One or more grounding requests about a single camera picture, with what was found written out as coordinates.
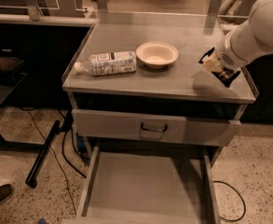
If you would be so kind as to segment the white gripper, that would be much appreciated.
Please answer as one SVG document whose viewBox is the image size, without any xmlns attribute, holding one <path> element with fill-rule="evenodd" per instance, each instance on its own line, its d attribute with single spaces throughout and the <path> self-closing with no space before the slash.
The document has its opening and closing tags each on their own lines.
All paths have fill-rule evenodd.
<svg viewBox="0 0 273 224">
<path fill-rule="evenodd" d="M 245 64 L 245 61 L 233 52 L 228 38 L 224 38 L 216 44 L 215 52 L 217 57 L 208 57 L 202 64 L 209 72 L 220 73 L 224 70 L 224 67 L 237 70 Z"/>
</svg>

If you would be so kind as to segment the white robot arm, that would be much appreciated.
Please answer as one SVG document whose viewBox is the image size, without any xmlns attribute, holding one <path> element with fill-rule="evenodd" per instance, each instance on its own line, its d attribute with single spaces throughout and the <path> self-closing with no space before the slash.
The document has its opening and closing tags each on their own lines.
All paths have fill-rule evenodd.
<svg viewBox="0 0 273 224">
<path fill-rule="evenodd" d="M 249 19 L 227 33 L 199 62 L 210 72 L 224 67 L 238 70 L 269 54 L 273 54 L 273 0 L 256 0 Z"/>
</svg>

